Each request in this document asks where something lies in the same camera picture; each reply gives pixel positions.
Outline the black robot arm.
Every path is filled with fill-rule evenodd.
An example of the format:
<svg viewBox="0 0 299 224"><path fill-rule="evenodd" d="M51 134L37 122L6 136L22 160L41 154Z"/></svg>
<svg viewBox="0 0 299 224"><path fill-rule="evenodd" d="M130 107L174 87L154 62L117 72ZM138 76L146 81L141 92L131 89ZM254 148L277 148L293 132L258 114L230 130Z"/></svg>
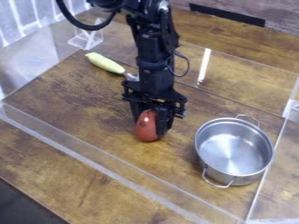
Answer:
<svg viewBox="0 0 299 224"><path fill-rule="evenodd" d="M139 74L122 82L130 102L139 140L161 139L174 119L185 117L186 96L174 89L174 58L181 55L169 0L89 0L103 11L123 12L138 49Z"/></svg>

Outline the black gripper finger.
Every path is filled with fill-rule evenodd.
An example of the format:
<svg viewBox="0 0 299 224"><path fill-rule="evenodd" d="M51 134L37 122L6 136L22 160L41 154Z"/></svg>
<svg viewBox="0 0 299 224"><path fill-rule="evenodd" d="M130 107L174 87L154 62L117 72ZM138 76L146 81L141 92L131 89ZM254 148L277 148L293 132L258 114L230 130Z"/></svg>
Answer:
<svg viewBox="0 0 299 224"><path fill-rule="evenodd" d="M134 119L135 121L138 121L139 116L147 110L147 106L143 102L138 102L138 101L131 101L130 105L131 105L131 112L133 112Z"/></svg>
<svg viewBox="0 0 299 224"><path fill-rule="evenodd" d="M174 124L174 108L173 107L158 107L155 109L157 112L157 135L162 138L173 127Z"/></svg>

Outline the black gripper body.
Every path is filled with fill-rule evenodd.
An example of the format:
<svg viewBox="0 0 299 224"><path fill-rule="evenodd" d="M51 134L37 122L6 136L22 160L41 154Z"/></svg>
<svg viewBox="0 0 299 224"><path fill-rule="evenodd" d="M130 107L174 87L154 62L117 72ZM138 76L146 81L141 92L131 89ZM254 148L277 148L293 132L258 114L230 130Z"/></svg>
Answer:
<svg viewBox="0 0 299 224"><path fill-rule="evenodd" d="M129 102L143 102L147 110L158 107L173 107L174 117L185 117L187 98L174 89L174 60L162 63L139 64L139 81L125 80L123 99Z"/></svg>

